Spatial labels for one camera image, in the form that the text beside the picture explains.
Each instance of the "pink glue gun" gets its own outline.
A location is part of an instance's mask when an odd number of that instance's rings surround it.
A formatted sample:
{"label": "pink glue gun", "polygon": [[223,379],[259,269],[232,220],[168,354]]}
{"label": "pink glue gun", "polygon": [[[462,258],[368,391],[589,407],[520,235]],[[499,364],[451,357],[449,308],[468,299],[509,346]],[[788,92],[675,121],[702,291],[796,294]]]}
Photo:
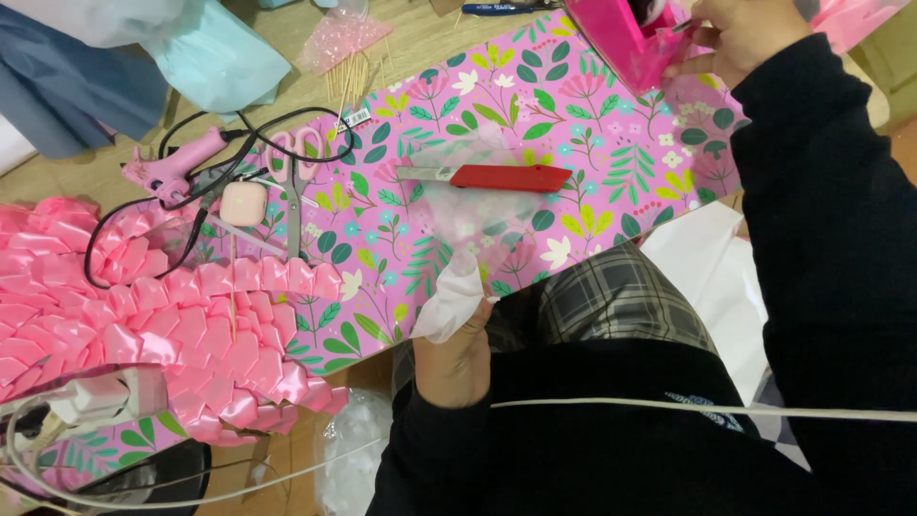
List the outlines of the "pink glue gun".
{"label": "pink glue gun", "polygon": [[691,44],[693,23],[678,25],[666,5],[640,27],[626,0],[573,0],[567,10],[583,36],[635,95],[659,88],[662,71]]}
{"label": "pink glue gun", "polygon": [[152,195],[171,202],[175,196],[187,196],[191,190],[185,176],[222,151],[226,144],[223,131],[210,128],[203,138],[184,144],[174,154],[161,160],[142,160],[140,148],[135,147],[134,159],[130,163],[122,163],[121,174],[128,181],[143,186]]}

